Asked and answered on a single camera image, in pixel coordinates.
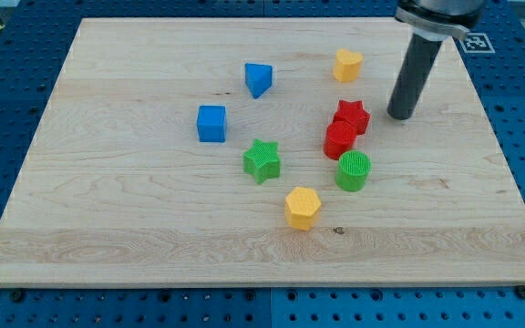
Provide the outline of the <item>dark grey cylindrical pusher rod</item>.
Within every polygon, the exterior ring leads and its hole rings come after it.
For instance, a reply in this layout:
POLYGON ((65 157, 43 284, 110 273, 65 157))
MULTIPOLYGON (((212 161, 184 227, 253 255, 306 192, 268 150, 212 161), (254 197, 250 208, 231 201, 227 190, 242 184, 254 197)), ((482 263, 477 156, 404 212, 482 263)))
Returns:
POLYGON ((406 120, 412 117, 441 45, 441 41, 412 34, 386 108, 391 118, 406 120))

